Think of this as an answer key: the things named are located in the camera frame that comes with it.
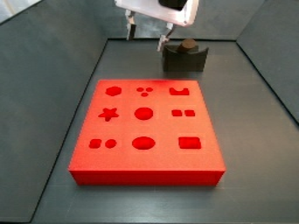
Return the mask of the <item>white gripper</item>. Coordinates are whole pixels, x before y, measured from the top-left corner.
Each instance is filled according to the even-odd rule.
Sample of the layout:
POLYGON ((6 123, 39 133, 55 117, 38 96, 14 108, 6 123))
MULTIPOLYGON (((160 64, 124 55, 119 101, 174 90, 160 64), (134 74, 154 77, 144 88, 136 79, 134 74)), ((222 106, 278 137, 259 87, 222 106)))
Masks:
POLYGON ((158 0, 115 0, 116 6, 127 9, 126 21, 127 21, 127 40, 135 38, 136 23, 135 14, 140 13, 152 18, 158 18, 168 24, 166 25, 166 31, 160 35, 156 51, 160 52, 164 49, 164 44, 170 41, 170 36, 174 33, 175 25, 187 27, 192 25, 196 12, 199 9, 200 0, 188 0, 182 10, 172 10, 163 7, 158 0))

